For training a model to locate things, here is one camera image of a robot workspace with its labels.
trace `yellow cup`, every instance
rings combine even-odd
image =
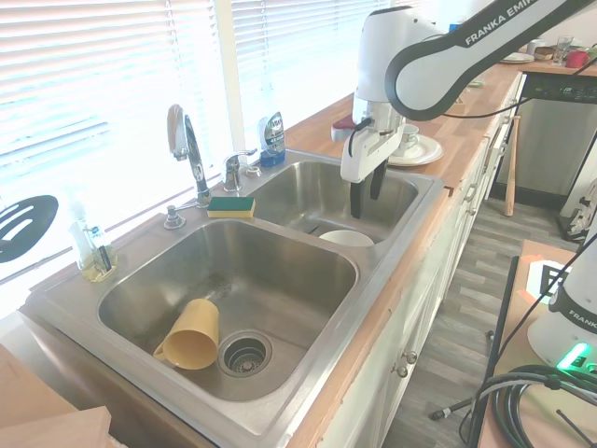
[[[210,301],[190,301],[153,356],[188,371],[211,366],[217,358],[218,318]]]

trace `red object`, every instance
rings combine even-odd
[[[343,119],[340,119],[338,121],[336,121],[332,127],[334,129],[354,129],[356,125],[354,124],[353,121],[353,116],[349,115],[348,117],[344,117]]]
[[[580,68],[589,63],[589,54],[582,49],[574,49],[568,53],[566,67]]]

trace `double sink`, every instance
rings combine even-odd
[[[184,212],[127,235],[118,271],[100,284],[75,268],[34,291],[23,312],[60,330],[220,446],[285,446],[439,195],[441,181],[388,171],[377,201],[350,213],[339,161],[287,151],[243,177],[252,219]],[[221,186],[215,196],[226,193]],[[360,231],[375,245],[324,241]],[[220,312],[218,359],[184,371],[151,356],[186,304]]]

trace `white bowl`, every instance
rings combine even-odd
[[[368,236],[358,231],[329,231],[321,235],[320,238],[338,245],[350,245],[352,247],[369,247],[375,244]]]

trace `franka emika robot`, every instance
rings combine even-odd
[[[446,35],[409,7],[371,13],[359,48],[356,128],[344,145],[340,170],[352,183],[353,216],[360,217],[364,195],[375,200],[380,194],[387,160],[400,144],[406,119],[441,116],[476,76],[594,7],[595,0],[496,0]],[[597,220],[585,245],[596,233]],[[552,367],[569,367],[577,358],[584,367],[597,365],[597,245],[585,247],[552,297],[549,313],[531,325],[528,338]]]

